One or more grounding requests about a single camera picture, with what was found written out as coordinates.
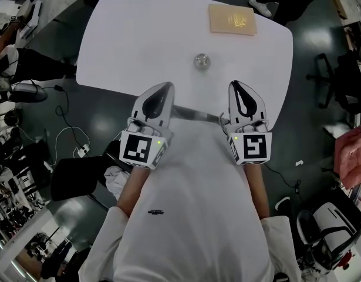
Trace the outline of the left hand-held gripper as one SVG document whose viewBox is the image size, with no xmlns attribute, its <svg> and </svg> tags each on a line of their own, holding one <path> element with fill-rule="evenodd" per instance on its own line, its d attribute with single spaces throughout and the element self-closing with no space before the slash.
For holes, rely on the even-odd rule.
<svg viewBox="0 0 361 282">
<path fill-rule="evenodd" d="M 174 105 L 175 87 L 160 83 L 140 95 L 133 106 L 127 128 L 121 132 L 119 160 L 154 170 L 171 144 L 174 133 L 167 127 Z M 158 125 L 149 123 L 158 121 Z"/>
</svg>

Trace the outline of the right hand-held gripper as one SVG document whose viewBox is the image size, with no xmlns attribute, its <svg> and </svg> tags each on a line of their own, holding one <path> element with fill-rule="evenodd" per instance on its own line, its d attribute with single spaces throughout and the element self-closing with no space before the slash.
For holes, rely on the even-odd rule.
<svg viewBox="0 0 361 282">
<path fill-rule="evenodd" d="M 234 80 L 228 87 L 231 123 L 225 125 L 228 144 L 237 165 L 260 165 L 271 158 L 265 102 L 250 86 Z M 245 120 L 253 123 L 243 124 Z"/>
</svg>

